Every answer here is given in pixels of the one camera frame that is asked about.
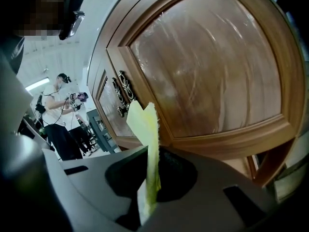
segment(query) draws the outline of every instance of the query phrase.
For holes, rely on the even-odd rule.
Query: wooden cabinet door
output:
[[[128,100],[124,96],[124,91],[106,51],[100,51],[100,55],[94,55],[93,58],[98,58],[98,72],[92,96],[106,128],[116,144],[127,147],[139,146],[140,142],[126,123],[126,114],[120,117],[117,112],[117,108],[123,108]]]
[[[298,133],[303,62],[270,0],[121,0],[103,31],[116,73],[155,104],[162,145],[224,160]]]

